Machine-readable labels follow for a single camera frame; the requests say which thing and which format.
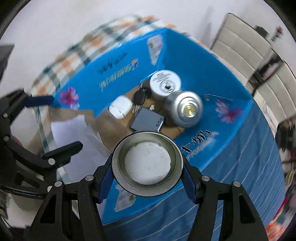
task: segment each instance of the white lid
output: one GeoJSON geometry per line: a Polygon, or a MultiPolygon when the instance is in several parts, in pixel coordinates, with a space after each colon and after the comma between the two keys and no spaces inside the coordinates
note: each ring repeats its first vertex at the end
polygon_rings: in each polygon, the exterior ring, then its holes
{"type": "Polygon", "coordinates": [[[150,79],[152,93],[159,97],[167,97],[170,93],[181,88],[181,79],[173,71],[161,70],[152,75],[150,79]]]}
{"type": "Polygon", "coordinates": [[[128,114],[132,106],[131,100],[121,95],[110,104],[109,111],[116,119],[122,119],[128,114]]]}

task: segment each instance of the sheet of paper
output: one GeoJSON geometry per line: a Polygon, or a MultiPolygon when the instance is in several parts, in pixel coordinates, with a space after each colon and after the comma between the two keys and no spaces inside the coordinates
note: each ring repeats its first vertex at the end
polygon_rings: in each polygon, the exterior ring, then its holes
{"type": "Polygon", "coordinates": [[[84,121],[83,115],[69,121],[52,122],[52,133],[57,147],[80,141],[82,150],[71,157],[64,170],[71,182],[78,182],[92,175],[98,166],[104,165],[110,153],[84,121]]]}

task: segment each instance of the blue fabric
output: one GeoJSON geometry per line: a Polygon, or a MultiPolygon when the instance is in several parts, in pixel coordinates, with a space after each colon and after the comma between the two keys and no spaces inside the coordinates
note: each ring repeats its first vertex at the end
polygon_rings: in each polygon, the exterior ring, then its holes
{"type": "MultiPolygon", "coordinates": [[[[266,226],[284,196],[284,174],[277,145],[256,103],[228,146],[202,171],[223,183],[240,181],[266,226]]],[[[153,207],[105,226],[110,241],[185,241],[198,205],[187,198],[184,187],[153,207]]],[[[223,203],[218,202],[212,240],[218,240],[223,203]]]]}

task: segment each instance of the chair backrest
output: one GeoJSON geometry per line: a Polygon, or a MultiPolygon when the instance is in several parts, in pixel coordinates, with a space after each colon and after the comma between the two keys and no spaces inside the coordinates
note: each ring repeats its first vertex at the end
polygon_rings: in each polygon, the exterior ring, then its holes
{"type": "Polygon", "coordinates": [[[270,43],[234,14],[226,14],[211,50],[249,79],[271,50],[270,43]]]}
{"type": "Polygon", "coordinates": [[[286,62],[257,91],[279,123],[296,114],[296,78],[286,62]]]}

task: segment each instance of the checkered cloth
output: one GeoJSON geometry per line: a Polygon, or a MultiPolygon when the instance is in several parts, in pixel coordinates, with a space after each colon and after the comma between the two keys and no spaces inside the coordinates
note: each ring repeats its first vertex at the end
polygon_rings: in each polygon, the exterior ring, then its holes
{"type": "MultiPolygon", "coordinates": [[[[32,95],[54,95],[77,72],[107,51],[139,35],[163,27],[182,33],[202,45],[175,25],[166,24],[153,16],[131,15],[118,18],[99,26],[88,33],[79,43],[58,55],[55,62],[48,65],[34,81],[31,89],[32,95]]],[[[57,146],[50,127],[48,107],[36,107],[34,113],[39,124],[44,151],[56,149],[57,146]]]]}

